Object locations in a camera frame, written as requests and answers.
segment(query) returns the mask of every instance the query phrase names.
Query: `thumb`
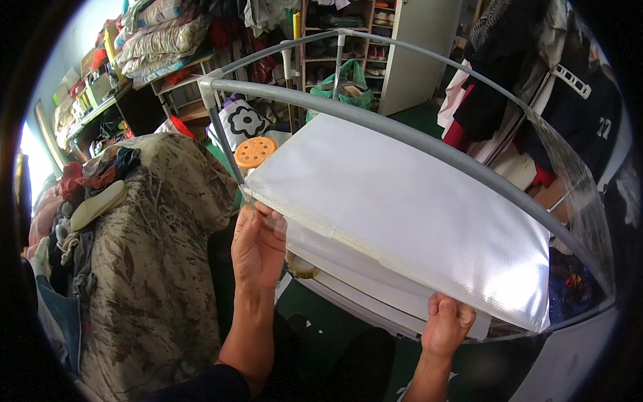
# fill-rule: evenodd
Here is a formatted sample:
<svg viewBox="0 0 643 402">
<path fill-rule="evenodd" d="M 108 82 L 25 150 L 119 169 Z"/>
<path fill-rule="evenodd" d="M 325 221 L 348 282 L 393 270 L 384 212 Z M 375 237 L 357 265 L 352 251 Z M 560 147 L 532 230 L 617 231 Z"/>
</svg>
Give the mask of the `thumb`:
<svg viewBox="0 0 643 402">
<path fill-rule="evenodd" d="M 250 211 L 248 220 L 237 237 L 237 249 L 241 254 L 245 254 L 257 241 L 259 229 L 261 228 L 261 214 L 256 210 Z"/>
<path fill-rule="evenodd" d="M 451 327 L 454 324 L 457 324 L 458 320 L 458 310 L 455 305 L 455 300 L 452 298 L 445 298 L 440 301 L 438 307 L 438 315 L 440 316 L 440 323 Z"/>
</svg>

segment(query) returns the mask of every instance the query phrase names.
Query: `green plastic bag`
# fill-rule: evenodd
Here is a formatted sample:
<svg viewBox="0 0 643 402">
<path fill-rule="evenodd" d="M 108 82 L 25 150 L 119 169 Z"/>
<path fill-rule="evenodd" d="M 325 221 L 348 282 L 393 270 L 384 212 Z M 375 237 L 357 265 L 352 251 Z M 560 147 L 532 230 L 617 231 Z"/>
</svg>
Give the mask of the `green plastic bag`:
<svg viewBox="0 0 643 402">
<path fill-rule="evenodd" d="M 365 87 L 366 79 L 364 78 L 364 73 L 359 67 L 359 63 L 355 59 L 350 59 L 342 65 L 340 69 L 340 78 L 348 77 L 349 73 L 352 72 L 353 79 L 351 81 L 356 84 L 363 84 Z M 317 86 L 311 89 L 311 94 L 317 96 L 323 96 L 324 98 L 332 98 L 332 91 L 324 91 L 321 89 L 321 86 L 326 84 L 331 84 L 335 81 L 335 74 L 331 74 L 324 81 L 322 81 Z M 370 103 L 373 101 L 373 92 L 369 89 L 364 92 L 362 95 L 359 95 L 357 98 L 351 98 L 342 94 L 339 94 L 340 102 L 345 104 L 361 107 L 362 109 L 370 110 Z M 308 110 L 306 114 L 306 123 L 310 122 L 319 112 L 314 110 Z"/>
</svg>

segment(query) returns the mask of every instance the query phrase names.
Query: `shoe insole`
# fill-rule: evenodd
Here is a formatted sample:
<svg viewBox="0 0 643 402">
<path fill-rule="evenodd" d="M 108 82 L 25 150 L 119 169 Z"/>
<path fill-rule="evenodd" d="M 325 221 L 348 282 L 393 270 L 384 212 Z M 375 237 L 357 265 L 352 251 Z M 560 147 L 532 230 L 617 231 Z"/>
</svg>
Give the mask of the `shoe insole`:
<svg viewBox="0 0 643 402">
<path fill-rule="evenodd" d="M 122 180 L 115 181 L 100 194 L 87 198 L 71 215 L 71 229 L 75 232 L 89 225 L 98 216 L 110 211 L 127 198 L 127 187 Z"/>
</svg>

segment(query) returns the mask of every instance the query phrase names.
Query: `white bag with flower print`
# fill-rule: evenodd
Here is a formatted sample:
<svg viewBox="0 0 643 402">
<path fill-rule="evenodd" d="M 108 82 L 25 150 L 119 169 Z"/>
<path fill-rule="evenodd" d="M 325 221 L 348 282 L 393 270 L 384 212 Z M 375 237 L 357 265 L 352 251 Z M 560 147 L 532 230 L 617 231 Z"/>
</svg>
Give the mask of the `white bag with flower print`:
<svg viewBox="0 0 643 402">
<path fill-rule="evenodd" d="M 226 132 L 226 138 L 234 152 L 239 144 L 249 138 L 263 135 L 270 122 L 254 110 L 245 100 L 237 100 L 227 105 L 219 112 L 219 118 Z M 208 134 L 216 139 L 212 123 L 208 126 Z"/>
</svg>

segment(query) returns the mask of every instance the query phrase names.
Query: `wardrobe door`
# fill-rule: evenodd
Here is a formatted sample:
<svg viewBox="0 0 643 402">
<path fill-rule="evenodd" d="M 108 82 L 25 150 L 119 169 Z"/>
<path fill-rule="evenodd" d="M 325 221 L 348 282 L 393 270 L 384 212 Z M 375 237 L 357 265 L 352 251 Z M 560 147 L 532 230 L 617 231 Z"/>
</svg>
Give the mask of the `wardrobe door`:
<svg viewBox="0 0 643 402">
<path fill-rule="evenodd" d="M 449 56 L 462 0 L 397 0 L 393 39 Z M 390 47 L 379 114 L 388 116 L 433 96 L 442 63 Z"/>
</svg>

